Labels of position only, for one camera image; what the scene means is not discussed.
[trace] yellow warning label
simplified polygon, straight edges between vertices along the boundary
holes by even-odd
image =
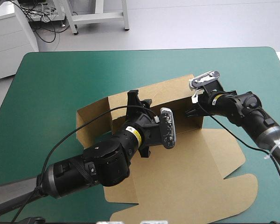
[[[216,105],[217,99],[222,96],[223,94],[218,94],[215,96],[215,98],[213,99],[213,102],[211,103],[213,106]]]
[[[135,128],[133,128],[131,126],[126,127],[126,130],[135,135],[136,139],[138,140],[138,147],[140,147],[140,145],[142,143],[142,138],[141,138],[140,133]]]

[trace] white cabinet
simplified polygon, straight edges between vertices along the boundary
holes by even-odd
[[[14,75],[28,52],[38,51],[25,15],[11,2],[0,6],[0,78]]]

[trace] unfolded cardboard box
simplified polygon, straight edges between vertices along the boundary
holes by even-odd
[[[177,143],[173,149],[150,147],[149,158],[132,158],[130,177],[105,187],[109,202],[134,203],[115,212],[111,221],[138,224],[142,220],[168,220],[170,224],[205,224],[234,216],[248,209],[258,190],[252,174],[226,178],[245,162],[235,141],[225,130],[203,129],[201,117],[188,119],[191,108],[189,79],[192,75],[139,88],[139,98],[151,98],[159,113],[170,108],[175,117]],[[77,111],[77,126],[111,108],[127,104],[127,93],[108,96]],[[100,118],[77,132],[87,148],[96,137],[116,131],[125,121],[126,109]]]

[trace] cable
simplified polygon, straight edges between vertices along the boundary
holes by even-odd
[[[64,32],[65,30],[67,30],[69,27],[70,27],[70,26],[68,25],[67,28],[65,28],[64,30],[62,30],[62,31],[55,31],[55,32],[56,32],[56,33],[62,33],[62,32]],[[53,30],[46,29],[45,27],[42,27],[42,29],[45,29],[45,30],[50,31],[50,32],[54,32]]]
[[[115,111],[115,110],[118,110],[118,109],[122,109],[122,108],[141,108],[141,109],[144,109],[150,113],[153,114],[153,116],[157,116],[156,113],[146,107],[142,107],[142,106],[135,106],[135,105],[126,105],[126,106],[118,106],[118,107],[115,107],[113,109],[110,109],[100,115],[98,115],[97,117],[87,121],[86,123],[84,123],[83,125],[81,125],[80,127],[76,128],[75,130],[71,131],[70,133],[68,133],[67,135],[65,135],[52,149],[51,151],[49,152],[49,154],[47,155],[47,158],[43,164],[43,167],[42,167],[42,172],[41,174],[39,175],[39,178],[38,178],[38,182],[36,184],[36,188],[31,192],[31,194],[28,195],[27,199],[25,200],[25,202],[21,205],[21,207],[19,208],[18,212],[15,214],[13,220],[11,221],[10,224],[14,224],[17,217],[19,216],[19,214],[22,212],[22,210],[24,209],[24,207],[26,206],[26,204],[28,204],[29,200],[32,198],[32,196],[41,188],[41,184],[42,184],[42,178],[43,178],[43,175],[45,173],[45,170],[46,170],[46,166],[48,164],[48,161],[50,159],[50,156],[53,154],[53,152],[55,151],[55,149],[61,145],[61,143],[63,143],[68,137],[70,137],[73,133],[79,131],[80,129],[82,129],[83,127],[87,126],[88,124],[90,124],[91,122],[99,119],[100,117],[103,117],[104,115],[112,112],[112,111]]]
[[[42,12],[42,11],[38,11],[38,10],[34,10],[34,9],[26,9],[26,8],[24,8],[24,7],[19,6],[18,4],[14,3],[14,2],[11,1],[11,0],[7,0],[7,1],[9,1],[9,2],[13,3],[14,5],[16,5],[16,6],[24,13],[24,15],[26,16],[26,18],[27,18],[28,21],[30,21],[30,22],[33,22],[33,19],[31,18],[30,15],[31,15],[31,14],[36,14],[36,13],[34,13],[34,12],[42,13],[42,15],[41,15],[41,14],[37,14],[37,15],[40,15],[40,16],[41,16],[41,21],[42,21],[42,17],[44,18],[44,17],[46,16],[46,17],[48,18],[49,22],[52,24],[52,27],[53,27],[53,30],[54,30],[54,31],[53,31],[53,32],[54,32],[54,38],[53,38],[53,40],[52,40],[52,41],[46,41],[46,40],[44,40],[44,39],[39,35],[39,33],[37,32],[37,30],[38,30],[39,28],[34,28],[34,32],[36,33],[36,35],[37,35],[42,41],[44,41],[44,42],[46,42],[46,43],[52,43],[52,42],[55,41],[55,39],[56,39],[55,26],[54,26],[52,20],[49,18],[48,14],[45,14],[45,13]]]
[[[237,140],[239,140],[241,143],[243,143],[246,147],[250,148],[250,149],[253,149],[253,150],[256,150],[256,151],[260,151],[260,152],[263,152],[267,155],[269,155],[269,153],[264,150],[264,149],[260,149],[260,148],[255,148],[255,147],[252,147],[252,146],[249,146],[248,144],[246,144],[243,140],[241,140],[238,136],[236,136],[234,133],[232,133],[227,127],[225,127],[220,121],[218,121],[216,118],[214,118],[213,115],[211,115],[207,110],[205,110],[198,102],[197,104],[200,106],[200,108],[208,115],[210,116],[214,121],[216,121],[222,128],[224,128],[229,134],[231,134],[234,138],[236,138]],[[273,157],[273,155],[271,155],[271,159],[277,169],[277,172],[279,174],[279,177],[280,177],[280,168],[278,166],[278,163],[276,162],[275,158]]]

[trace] white cable tie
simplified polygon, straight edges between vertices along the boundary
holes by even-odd
[[[191,98],[192,98],[192,103],[193,104],[198,103],[198,89],[195,90],[195,93]]]
[[[273,151],[275,150],[275,148],[277,148],[279,145],[280,145],[280,141],[278,141],[277,144],[274,145],[274,147],[271,149],[270,153],[269,153],[268,155],[266,155],[266,156],[264,157],[264,159],[265,159],[265,160],[269,159],[269,158],[271,157]]]
[[[154,121],[155,121],[156,123],[159,123],[159,122],[160,122],[159,117],[158,117],[158,116],[154,116]]]

